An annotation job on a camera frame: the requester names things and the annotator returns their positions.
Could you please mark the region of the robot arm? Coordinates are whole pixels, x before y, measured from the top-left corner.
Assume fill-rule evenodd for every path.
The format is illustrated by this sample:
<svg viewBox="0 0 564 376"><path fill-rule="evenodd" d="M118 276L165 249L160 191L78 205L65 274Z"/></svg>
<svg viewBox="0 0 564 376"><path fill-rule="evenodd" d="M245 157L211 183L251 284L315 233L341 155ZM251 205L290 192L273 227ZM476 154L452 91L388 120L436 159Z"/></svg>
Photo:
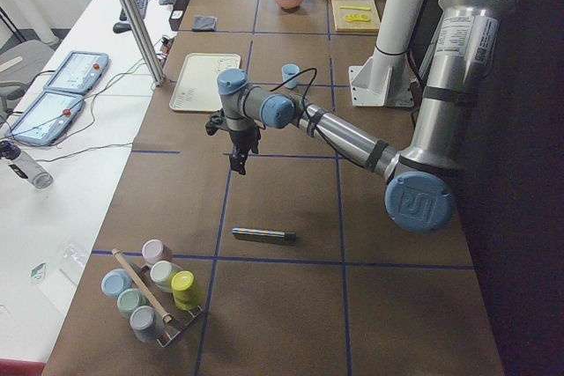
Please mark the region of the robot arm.
<svg viewBox="0 0 564 376"><path fill-rule="evenodd" d="M442 18L418 120L410 145L397 150L351 123L310 103L304 95L268 92L252 85L240 69L217 79L221 109L205 129L226 131L233 143L230 166L243 173L257 152L261 127L293 125L324 141L344 159L385 179L390 218L411 232L445 226L456 207L452 190L461 168L456 161L464 126L493 59L501 18L516 0L439 0Z"/></svg>

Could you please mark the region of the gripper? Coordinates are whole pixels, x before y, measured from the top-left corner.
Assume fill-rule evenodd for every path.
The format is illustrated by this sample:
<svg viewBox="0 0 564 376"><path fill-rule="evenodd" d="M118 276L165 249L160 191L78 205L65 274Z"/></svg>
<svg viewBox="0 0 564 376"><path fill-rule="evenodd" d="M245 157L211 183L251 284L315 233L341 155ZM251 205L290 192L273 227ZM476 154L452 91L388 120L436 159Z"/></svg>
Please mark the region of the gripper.
<svg viewBox="0 0 564 376"><path fill-rule="evenodd" d="M229 135L234 145L234 149L229 155L231 170L240 175L246 174L247 154L251 151L253 154L258 153L258 145L260 142L260 128L256 123L243 130L230 129Z"/></svg>

